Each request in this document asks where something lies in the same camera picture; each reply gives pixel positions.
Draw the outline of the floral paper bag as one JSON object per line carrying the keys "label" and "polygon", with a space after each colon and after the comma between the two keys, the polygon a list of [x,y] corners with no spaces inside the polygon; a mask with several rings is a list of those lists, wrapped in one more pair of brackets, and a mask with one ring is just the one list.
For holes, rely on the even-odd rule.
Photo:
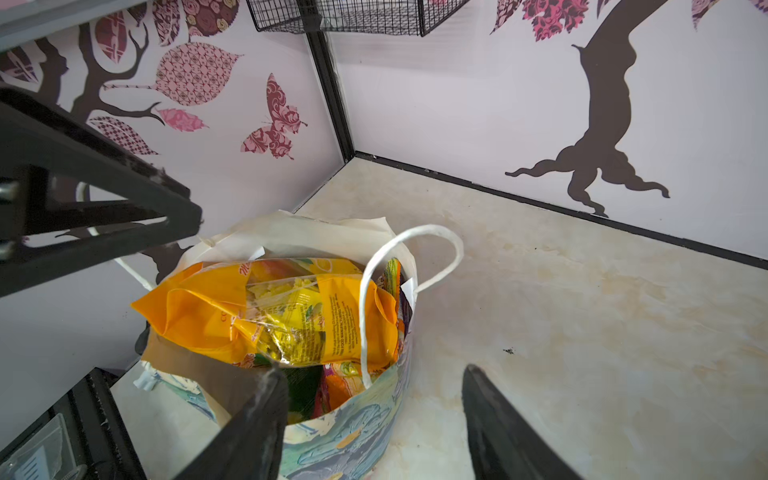
{"label": "floral paper bag", "polygon": [[[450,264],[425,281],[419,281],[415,257],[405,245],[406,240],[420,236],[443,238],[455,250]],[[460,264],[464,246],[455,232],[440,225],[395,234],[383,218],[325,222],[279,211],[200,241],[182,255],[175,270],[198,262],[302,255],[346,258],[367,269],[396,258],[404,267],[406,303],[415,307],[420,292]],[[403,359],[339,408],[287,426],[280,478],[361,479],[371,471],[386,451],[406,395],[413,344],[408,333]],[[173,479],[231,419],[228,409],[242,407],[244,396],[238,389],[246,378],[226,368],[224,379],[218,381],[219,369],[211,361],[185,353],[155,333],[150,334],[141,361],[160,374],[157,386],[152,391],[134,386],[137,363],[112,393],[147,477]]]}

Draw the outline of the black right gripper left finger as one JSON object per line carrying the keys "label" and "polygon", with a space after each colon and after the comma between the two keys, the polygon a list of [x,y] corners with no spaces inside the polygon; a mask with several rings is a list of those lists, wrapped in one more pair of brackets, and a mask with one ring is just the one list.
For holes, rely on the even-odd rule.
{"label": "black right gripper left finger", "polygon": [[288,381],[277,366],[257,378],[255,393],[179,479],[276,479],[289,406]]}

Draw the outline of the yellow orange snack bag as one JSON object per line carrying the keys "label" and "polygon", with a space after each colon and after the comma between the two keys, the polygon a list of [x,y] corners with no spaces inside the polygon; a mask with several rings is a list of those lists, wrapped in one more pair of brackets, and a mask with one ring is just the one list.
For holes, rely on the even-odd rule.
{"label": "yellow orange snack bag", "polygon": [[132,306],[161,337],[243,368],[365,359],[378,371],[400,353],[395,297],[346,259],[200,262]]}

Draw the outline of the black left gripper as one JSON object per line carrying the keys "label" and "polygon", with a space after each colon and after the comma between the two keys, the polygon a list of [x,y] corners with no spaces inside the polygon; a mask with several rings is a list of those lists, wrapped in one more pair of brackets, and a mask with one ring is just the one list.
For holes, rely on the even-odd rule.
{"label": "black left gripper", "polygon": [[56,105],[1,89],[1,294],[196,234],[187,187]]}

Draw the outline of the orange snack bag with label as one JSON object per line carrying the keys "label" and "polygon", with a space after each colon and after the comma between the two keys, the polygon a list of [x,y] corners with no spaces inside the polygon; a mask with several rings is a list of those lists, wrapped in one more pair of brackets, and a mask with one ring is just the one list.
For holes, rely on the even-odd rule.
{"label": "orange snack bag with label", "polygon": [[401,270],[402,265],[396,258],[387,261],[384,270],[384,288],[395,300],[396,325],[399,337],[403,338],[405,336],[405,322],[401,293]]}

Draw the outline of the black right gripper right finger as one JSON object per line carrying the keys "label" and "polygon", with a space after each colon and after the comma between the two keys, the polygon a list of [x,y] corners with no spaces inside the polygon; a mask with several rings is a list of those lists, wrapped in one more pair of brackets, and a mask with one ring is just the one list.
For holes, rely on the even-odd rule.
{"label": "black right gripper right finger", "polygon": [[462,379],[467,440],[477,479],[577,479],[478,366]]}

